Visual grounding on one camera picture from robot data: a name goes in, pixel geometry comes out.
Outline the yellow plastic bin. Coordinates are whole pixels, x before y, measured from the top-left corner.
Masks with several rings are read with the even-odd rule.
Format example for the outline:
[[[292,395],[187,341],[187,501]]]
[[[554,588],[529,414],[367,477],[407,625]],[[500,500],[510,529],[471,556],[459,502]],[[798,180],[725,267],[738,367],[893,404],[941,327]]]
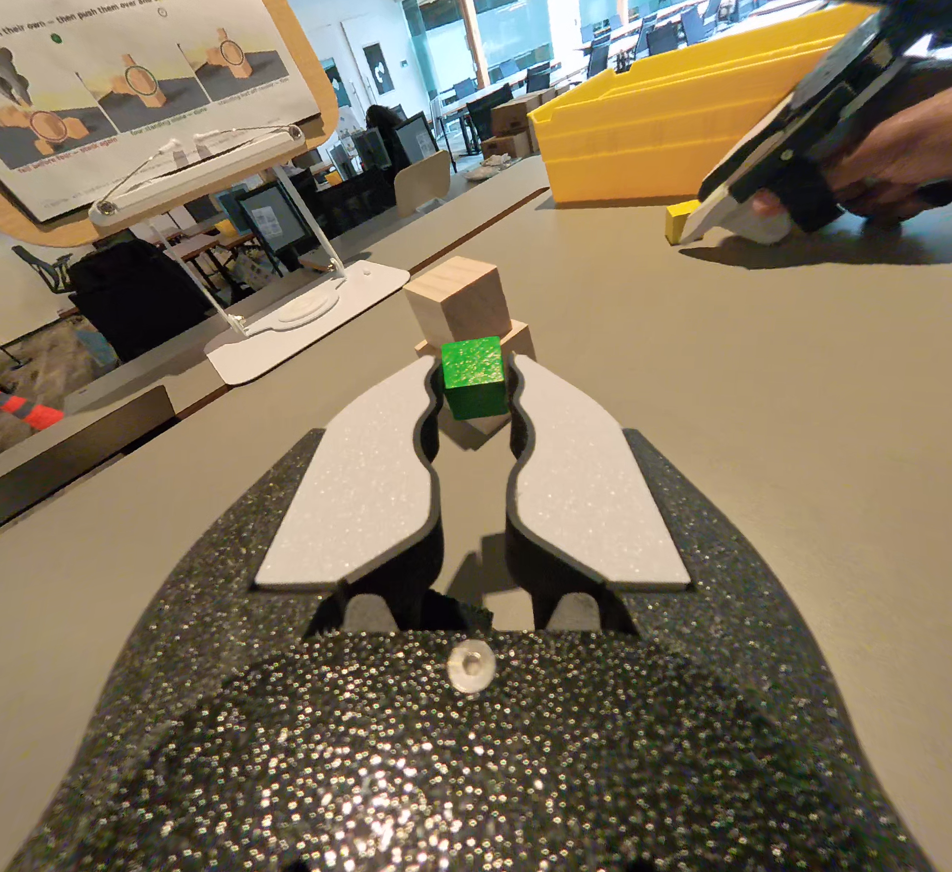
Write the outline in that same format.
[[[605,70],[530,114],[558,205],[660,203],[697,194],[727,153],[874,12],[819,1]]]

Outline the stack of cardboard boxes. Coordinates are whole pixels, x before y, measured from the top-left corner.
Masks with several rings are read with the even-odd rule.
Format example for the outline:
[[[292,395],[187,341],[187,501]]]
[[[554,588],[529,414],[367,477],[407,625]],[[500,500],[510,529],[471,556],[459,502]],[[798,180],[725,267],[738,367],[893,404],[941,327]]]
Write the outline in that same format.
[[[517,159],[539,153],[530,114],[555,99],[553,88],[528,93],[494,106],[490,113],[491,135],[482,141],[482,156],[507,154]]]

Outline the orange traffic cone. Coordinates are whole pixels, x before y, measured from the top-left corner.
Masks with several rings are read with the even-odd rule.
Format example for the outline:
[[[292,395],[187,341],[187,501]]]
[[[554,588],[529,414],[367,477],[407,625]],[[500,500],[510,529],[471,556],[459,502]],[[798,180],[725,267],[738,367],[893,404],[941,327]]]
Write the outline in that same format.
[[[15,394],[1,392],[1,410],[33,430],[45,430],[61,422],[65,414],[54,407],[30,402]]]

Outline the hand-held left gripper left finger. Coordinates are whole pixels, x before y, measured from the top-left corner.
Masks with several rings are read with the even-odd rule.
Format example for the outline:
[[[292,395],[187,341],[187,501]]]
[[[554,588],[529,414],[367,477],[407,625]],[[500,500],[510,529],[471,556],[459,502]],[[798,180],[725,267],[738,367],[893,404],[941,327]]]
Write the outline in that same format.
[[[385,602],[399,628],[422,626],[444,563],[433,461],[443,402],[440,366],[416,359],[327,425],[257,570],[268,591],[328,592]]]

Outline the small beige board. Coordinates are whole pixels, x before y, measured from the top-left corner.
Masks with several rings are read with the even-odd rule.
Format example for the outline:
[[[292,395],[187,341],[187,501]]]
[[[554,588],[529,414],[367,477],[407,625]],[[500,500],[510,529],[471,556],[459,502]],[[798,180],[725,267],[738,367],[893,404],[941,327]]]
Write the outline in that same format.
[[[450,190],[452,167],[450,152],[438,151],[398,172],[394,180],[396,208],[400,218],[408,218],[419,209],[442,206]]]

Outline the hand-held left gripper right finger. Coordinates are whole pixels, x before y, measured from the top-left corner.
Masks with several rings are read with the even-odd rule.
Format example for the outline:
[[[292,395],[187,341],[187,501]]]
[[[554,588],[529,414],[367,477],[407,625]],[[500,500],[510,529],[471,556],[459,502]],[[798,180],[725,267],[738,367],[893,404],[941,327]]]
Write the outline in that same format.
[[[622,595],[692,580],[623,426],[527,355],[508,358],[507,570],[536,628],[565,598],[584,628],[633,628]]]

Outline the medium natural wooden cube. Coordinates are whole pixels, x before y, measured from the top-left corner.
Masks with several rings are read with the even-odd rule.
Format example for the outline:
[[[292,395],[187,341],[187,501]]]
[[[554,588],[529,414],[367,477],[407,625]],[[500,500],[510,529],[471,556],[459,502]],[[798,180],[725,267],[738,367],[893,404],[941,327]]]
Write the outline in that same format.
[[[404,287],[425,342],[442,345],[484,337],[504,338],[512,329],[498,267],[462,256],[422,273]]]

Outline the black table panel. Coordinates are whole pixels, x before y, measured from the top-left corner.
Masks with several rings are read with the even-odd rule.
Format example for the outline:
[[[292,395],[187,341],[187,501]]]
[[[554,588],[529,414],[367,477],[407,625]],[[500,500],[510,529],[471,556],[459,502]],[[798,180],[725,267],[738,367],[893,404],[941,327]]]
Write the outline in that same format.
[[[1,524],[24,514],[101,465],[137,450],[178,421],[168,390],[158,385],[84,422],[65,418],[2,456]]]

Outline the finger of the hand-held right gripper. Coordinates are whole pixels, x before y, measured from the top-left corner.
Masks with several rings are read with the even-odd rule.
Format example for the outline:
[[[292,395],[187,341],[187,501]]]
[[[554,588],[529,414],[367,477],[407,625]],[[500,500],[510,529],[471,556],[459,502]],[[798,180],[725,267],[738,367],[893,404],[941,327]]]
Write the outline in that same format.
[[[744,214],[746,210],[746,200],[738,201],[732,195],[709,195],[685,219],[678,244],[680,246],[692,244],[702,239],[713,228],[739,214]]]

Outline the black office chair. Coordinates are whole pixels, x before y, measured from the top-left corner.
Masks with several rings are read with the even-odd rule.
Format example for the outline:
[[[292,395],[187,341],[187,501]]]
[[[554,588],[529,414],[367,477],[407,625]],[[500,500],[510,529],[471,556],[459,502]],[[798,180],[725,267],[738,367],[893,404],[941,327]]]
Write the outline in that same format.
[[[179,264],[132,237],[67,268],[70,301],[128,363],[203,323],[212,310]]]

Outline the person's right hand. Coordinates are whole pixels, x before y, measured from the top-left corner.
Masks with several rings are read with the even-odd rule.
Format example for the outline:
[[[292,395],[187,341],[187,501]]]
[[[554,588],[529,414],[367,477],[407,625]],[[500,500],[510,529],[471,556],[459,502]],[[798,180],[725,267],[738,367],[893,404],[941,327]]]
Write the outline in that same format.
[[[888,117],[851,151],[823,166],[828,188],[847,211],[877,225],[898,225],[950,201],[925,193],[951,179],[951,90]]]

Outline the yellow wooden cube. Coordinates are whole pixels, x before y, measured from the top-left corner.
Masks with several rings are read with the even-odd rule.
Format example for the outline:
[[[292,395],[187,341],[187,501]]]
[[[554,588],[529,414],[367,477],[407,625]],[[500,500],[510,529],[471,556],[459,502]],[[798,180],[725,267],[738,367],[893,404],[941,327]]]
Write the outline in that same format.
[[[693,237],[684,238],[688,219],[700,206],[700,201],[691,199],[666,207],[664,235],[670,246],[677,247],[682,244],[693,243],[704,236],[704,232],[699,232]]]

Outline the wooden instruction sheet board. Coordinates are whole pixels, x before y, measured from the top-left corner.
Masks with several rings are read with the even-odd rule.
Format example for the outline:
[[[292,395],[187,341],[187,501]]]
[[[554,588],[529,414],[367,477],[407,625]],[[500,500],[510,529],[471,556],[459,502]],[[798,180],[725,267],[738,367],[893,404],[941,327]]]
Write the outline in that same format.
[[[76,247],[324,144],[288,0],[2,0],[2,234]]]

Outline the green wooden cube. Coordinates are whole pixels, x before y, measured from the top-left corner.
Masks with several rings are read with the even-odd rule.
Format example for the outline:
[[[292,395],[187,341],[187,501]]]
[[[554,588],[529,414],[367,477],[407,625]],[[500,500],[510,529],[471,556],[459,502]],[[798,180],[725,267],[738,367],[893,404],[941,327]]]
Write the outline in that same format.
[[[446,343],[440,355],[445,398],[455,420],[467,422],[508,413],[506,366],[499,336]]]

